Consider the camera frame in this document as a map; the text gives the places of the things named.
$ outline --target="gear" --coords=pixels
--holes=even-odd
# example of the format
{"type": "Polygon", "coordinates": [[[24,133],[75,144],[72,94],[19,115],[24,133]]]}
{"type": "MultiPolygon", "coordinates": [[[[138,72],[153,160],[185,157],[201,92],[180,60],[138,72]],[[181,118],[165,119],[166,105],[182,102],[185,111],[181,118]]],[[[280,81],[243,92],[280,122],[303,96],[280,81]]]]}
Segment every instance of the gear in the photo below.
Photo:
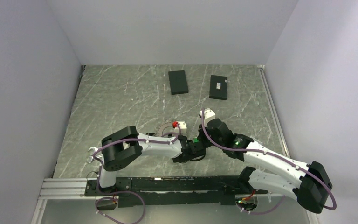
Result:
{"type": "Polygon", "coordinates": [[[163,123],[162,125],[159,125],[158,127],[157,127],[157,131],[156,131],[156,136],[157,137],[160,137],[161,135],[163,135],[164,134],[164,130],[166,129],[166,128],[172,128],[172,122],[170,122],[170,121],[165,121],[165,123],[163,123]]]}

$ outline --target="metal profile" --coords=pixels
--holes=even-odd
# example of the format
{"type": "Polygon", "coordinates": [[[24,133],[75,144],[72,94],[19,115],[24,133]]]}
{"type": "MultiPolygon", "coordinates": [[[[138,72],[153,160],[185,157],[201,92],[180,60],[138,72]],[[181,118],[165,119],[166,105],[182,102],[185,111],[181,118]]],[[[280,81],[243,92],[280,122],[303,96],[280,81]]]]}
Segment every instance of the metal profile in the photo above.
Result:
{"type": "Polygon", "coordinates": [[[264,70],[259,68],[259,72],[260,72],[260,77],[262,79],[263,86],[264,86],[264,89],[266,92],[269,109],[271,110],[271,113],[272,113],[272,119],[274,120],[276,131],[278,132],[279,142],[282,147],[283,155],[290,158],[290,154],[288,151],[288,147],[286,145],[285,137],[283,136],[282,127],[281,127],[281,124],[279,123],[278,114],[276,113],[274,102],[272,101],[271,93],[269,91],[267,80],[264,75],[264,70]]]}
{"type": "Polygon", "coordinates": [[[42,222],[44,210],[46,208],[47,200],[39,199],[36,203],[34,216],[32,217],[31,224],[40,224],[42,222]]]}
{"type": "Polygon", "coordinates": [[[39,200],[45,199],[99,199],[98,197],[86,197],[84,190],[86,189],[87,180],[85,178],[70,179],[44,179],[39,200]]]}

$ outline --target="small white part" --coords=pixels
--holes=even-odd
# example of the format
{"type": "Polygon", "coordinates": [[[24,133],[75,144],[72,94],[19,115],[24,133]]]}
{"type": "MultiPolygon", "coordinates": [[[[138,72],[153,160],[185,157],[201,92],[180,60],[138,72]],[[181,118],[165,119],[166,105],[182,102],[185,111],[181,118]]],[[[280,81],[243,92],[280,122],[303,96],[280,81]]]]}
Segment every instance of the small white part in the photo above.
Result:
{"type": "Polygon", "coordinates": [[[216,114],[210,108],[204,110],[204,125],[207,126],[208,122],[215,119],[216,114]]]}
{"type": "Polygon", "coordinates": [[[127,149],[127,148],[129,148],[130,146],[131,146],[131,145],[129,145],[129,144],[123,142],[123,147],[124,147],[124,149],[127,149]]]}
{"type": "Polygon", "coordinates": [[[98,151],[97,147],[91,147],[88,149],[88,151],[93,151],[93,153],[95,153],[96,151],[98,151]]]}
{"type": "Polygon", "coordinates": [[[262,143],[261,141],[259,141],[258,139],[256,139],[255,137],[252,137],[252,136],[251,136],[251,138],[252,138],[254,141],[257,141],[257,142],[259,143],[259,145],[261,145],[261,146],[263,145],[263,143],[262,143]]]}
{"type": "MultiPolygon", "coordinates": [[[[187,133],[187,125],[186,125],[186,122],[184,122],[184,121],[181,120],[181,121],[177,121],[177,123],[178,123],[178,125],[179,125],[179,127],[180,127],[180,130],[181,130],[182,135],[186,135],[186,133],[187,133]]],[[[178,129],[178,127],[174,128],[173,132],[179,134],[179,129],[178,129]]]]}
{"type": "Polygon", "coordinates": [[[271,192],[268,192],[267,195],[268,195],[268,203],[271,203],[272,202],[272,200],[271,200],[271,192]]]}

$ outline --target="black rectangular block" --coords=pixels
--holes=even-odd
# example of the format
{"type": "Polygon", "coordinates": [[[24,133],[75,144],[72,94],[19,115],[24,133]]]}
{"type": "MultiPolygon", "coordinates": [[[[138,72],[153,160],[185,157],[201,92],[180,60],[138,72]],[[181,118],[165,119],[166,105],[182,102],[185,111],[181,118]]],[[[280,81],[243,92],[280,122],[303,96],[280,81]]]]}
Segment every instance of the black rectangular block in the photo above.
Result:
{"type": "Polygon", "coordinates": [[[211,75],[209,98],[227,100],[227,77],[211,75]]]}
{"type": "Polygon", "coordinates": [[[185,71],[168,72],[171,95],[189,93],[185,71]]]}

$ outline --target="black plastic cover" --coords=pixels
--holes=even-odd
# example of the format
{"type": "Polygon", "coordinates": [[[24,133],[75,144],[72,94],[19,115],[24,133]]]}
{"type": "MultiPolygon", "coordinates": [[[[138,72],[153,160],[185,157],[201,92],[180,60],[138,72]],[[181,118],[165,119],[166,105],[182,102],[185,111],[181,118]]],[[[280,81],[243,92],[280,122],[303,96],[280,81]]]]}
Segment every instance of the black plastic cover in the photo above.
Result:
{"type": "MultiPolygon", "coordinates": [[[[213,119],[207,123],[205,127],[207,133],[217,144],[228,147],[228,148],[246,148],[250,142],[253,141],[252,138],[243,135],[243,134],[233,134],[233,132],[227,127],[227,124],[221,121],[219,118],[213,119]],[[238,139],[239,144],[234,145],[235,139],[238,139]]],[[[198,129],[199,135],[197,140],[202,142],[205,147],[212,146],[212,143],[205,136],[204,131],[201,128],[201,125],[198,129]]],[[[243,152],[234,152],[223,150],[223,152],[228,155],[230,158],[239,159],[244,161],[243,152]]]]}
{"type": "MultiPolygon", "coordinates": [[[[121,139],[137,138],[138,135],[135,126],[127,126],[102,139],[102,146],[121,139]]],[[[102,150],[104,161],[103,168],[106,171],[121,170],[142,154],[142,147],[137,141],[130,141],[127,143],[130,144],[130,147],[125,150],[122,143],[109,146],[102,150]]]]}
{"type": "Polygon", "coordinates": [[[211,75],[209,98],[227,100],[227,77],[211,75]]]}
{"type": "Polygon", "coordinates": [[[238,176],[238,184],[241,190],[252,192],[254,189],[249,183],[250,175],[255,171],[256,168],[254,167],[245,167],[241,174],[238,176]]]}
{"type": "Polygon", "coordinates": [[[179,135],[178,140],[182,146],[182,154],[173,158],[173,162],[185,163],[187,161],[192,161],[194,158],[205,156],[207,153],[201,142],[189,141],[187,140],[187,137],[183,135],[179,135]]]}
{"type": "MultiPolygon", "coordinates": [[[[322,164],[313,161],[308,171],[321,179],[330,190],[332,189],[333,185],[322,164]]],[[[317,214],[322,212],[323,206],[329,197],[326,189],[308,174],[302,178],[300,188],[293,190],[297,195],[297,202],[306,210],[317,214]]]]}
{"type": "Polygon", "coordinates": [[[168,77],[171,95],[189,93],[185,71],[170,71],[168,77]]]}

